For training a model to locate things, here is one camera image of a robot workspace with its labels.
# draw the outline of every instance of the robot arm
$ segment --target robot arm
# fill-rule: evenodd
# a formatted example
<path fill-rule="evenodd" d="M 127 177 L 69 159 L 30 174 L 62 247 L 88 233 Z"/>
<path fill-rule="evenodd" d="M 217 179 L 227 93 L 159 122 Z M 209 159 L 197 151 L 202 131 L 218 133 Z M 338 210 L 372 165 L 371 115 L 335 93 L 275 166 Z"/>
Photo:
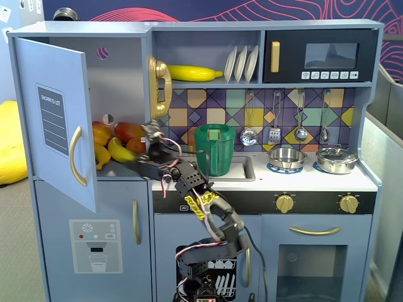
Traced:
<path fill-rule="evenodd" d="M 186 200 L 199 220 L 210 228 L 212 238 L 192 243 L 180 251 L 176 259 L 184 280 L 196 280 L 200 283 L 194 301 L 213 301 L 203 298 L 211 298 L 215 293 L 214 284 L 212 285 L 205 275 L 208 261 L 232 259 L 249 248 L 247 237 L 239 235 L 244 229 L 244 222 L 233 207 L 211 188 L 196 162 L 179 160 L 175 163 L 177 156 L 161 142 L 164 134 L 157 121 L 151 121 L 144 125 L 143 129 L 150 142 L 148 153 L 137 161 L 126 162 L 125 165 L 146 179 L 160 181 L 169 175 L 167 179 L 171 178 L 176 183 L 175 188 L 179 195 Z M 224 225 L 218 227 L 213 221 L 213 215 L 219 216 Z M 216 296 L 217 302 L 225 301 L 223 297 Z"/>

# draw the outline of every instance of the gold telephone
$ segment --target gold telephone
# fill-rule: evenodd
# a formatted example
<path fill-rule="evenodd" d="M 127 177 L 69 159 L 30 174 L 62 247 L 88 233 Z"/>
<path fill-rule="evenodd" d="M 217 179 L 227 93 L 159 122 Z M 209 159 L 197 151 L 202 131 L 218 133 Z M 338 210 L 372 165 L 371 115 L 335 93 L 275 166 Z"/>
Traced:
<path fill-rule="evenodd" d="M 164 79 L 164 99 L 158 100 L 158 79 Z M 164 62 L 149 56 L 150 119 L 156 120 L 167 114 L 172 101 L 172 79 Z"/>

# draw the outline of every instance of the oven window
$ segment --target oven window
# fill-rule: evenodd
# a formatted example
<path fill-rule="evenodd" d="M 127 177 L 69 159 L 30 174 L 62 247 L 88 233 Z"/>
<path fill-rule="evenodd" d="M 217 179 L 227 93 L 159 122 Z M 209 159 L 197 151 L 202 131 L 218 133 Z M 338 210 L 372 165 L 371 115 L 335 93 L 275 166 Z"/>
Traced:
<path fill-rule="evenodd" d="M 276 301 L 340 301 L 346 245 L 280 245 Z"/>
<path fill-rule="evenodd" d="M 357 43 L 310 43 L 305 53 L 306 69 L 355 68 Z"/>

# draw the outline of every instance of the yellow tape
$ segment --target yellow tape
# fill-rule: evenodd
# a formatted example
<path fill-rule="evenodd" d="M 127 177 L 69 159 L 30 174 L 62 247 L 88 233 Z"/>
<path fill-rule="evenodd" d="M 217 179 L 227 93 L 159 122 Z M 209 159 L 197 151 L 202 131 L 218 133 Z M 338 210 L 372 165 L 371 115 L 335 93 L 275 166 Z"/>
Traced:
<path fill-rule="evenodd" d="M 206 193 L 206 194 L 202 195 L 201 198 L 203 200 L 203 204 L 209 204 L 214 199 L 219 198 L 219 196 L 217 194 L 215 194 L 214 192 L 210 192 L 210 193 Z"/>
<path fill-rule="evenodd" d="M 215 194 L 214 192 L 210 192 L 210 193 L 206 193 L 201 197 L 201 200 L 203 200 L 203 204 L 209 204 L 211 203 L 214 199 L 219 198 L 219 196 L 217 194 Z M 193 199 L 192 196 L 185 196 L 184 200 L 186 200 L 186 202 L 188 203 L 188 205 L 190 206 L 190 209 L 196 214 L 196 216 L 200 219 L 203 220 L 206 215 L 203 213 L 202 210 L 200 210 L 199 208 L 199 204 L 200 204 L 200 200 L 197 199 L 197 202 Z"/>
<path fill-rule="evenodd" d="M 200 211 L 197 203 L 195 202 L 195 200 L 193 199 L 193 197 L 191 196 L 186 196 L 184 198 L 184 200 L 186 200 L 186 202 L 188 203 L 188 205 L 190 206 L 190 209 L 195 212 L 196 216 L 200 219 L 203 220 L 204 217 L 206 217 L 206 215 Z"/>

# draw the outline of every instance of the microwave display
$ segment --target microwave display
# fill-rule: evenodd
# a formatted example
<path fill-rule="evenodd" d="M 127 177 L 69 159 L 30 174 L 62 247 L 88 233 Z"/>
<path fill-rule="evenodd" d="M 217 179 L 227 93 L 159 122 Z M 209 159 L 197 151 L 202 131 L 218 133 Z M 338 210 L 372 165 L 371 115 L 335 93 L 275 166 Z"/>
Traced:
<path fill-rule="evenodd" d="M 357 43 L 308 43 L 305 69 L 353 69 Z"/>

